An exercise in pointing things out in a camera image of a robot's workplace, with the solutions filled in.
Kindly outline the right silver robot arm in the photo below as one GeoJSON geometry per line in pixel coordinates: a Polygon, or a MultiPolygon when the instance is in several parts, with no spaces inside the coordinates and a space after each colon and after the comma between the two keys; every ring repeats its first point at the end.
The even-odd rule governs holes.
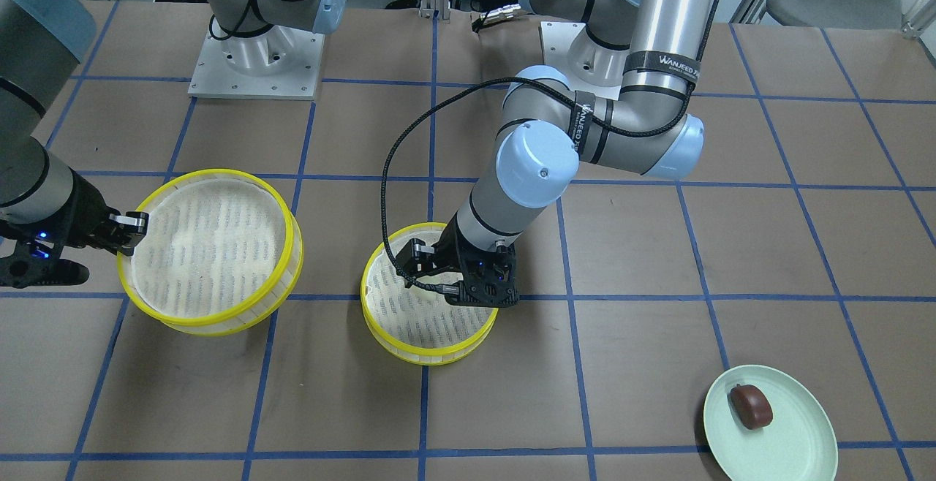
{"type": "MultiPolygon", "coordinates": [[[[347,0],[208,0],[208,22],[189,92],[202,98],[314,98],[323,38],[347,0]]],[[[89,279],[66,247],[130,257],[146,213],[121,213],[33,137],[71,72],[96,39],[78,0],[1,0],[3,287],[73,287],[89,279]]]]}

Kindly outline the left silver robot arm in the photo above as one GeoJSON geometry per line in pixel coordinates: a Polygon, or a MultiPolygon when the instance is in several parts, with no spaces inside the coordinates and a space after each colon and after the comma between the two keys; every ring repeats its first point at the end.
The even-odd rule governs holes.
{"type": "Polygon", "coordinates": [[[704,124],[687,113],[720,0],[519,0],[583,24],[569,72],[529,66],[508,85],[494,154],[438,241],[385,253],[398,281],[455,306],[515,305],[516,240],[582,162],[682,179],[704,124]]]}

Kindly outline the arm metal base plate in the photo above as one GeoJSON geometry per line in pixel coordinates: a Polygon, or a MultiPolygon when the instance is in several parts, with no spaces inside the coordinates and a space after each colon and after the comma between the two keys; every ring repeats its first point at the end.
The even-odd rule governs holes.
{"type": "Polygon", "coordinates": [[[313,101],[325,35],[336,26],[326,12],[241,38],[223,35],[213,19],[188,94],[202,99],[313,101]]]}
{"type": "Polygon", "coordinates": [[[629,49],[608,49],[592,41],[582,23],[543,21],[544,64],[561,72],[571,89],[616,100],[621,92],[629,49]]]}

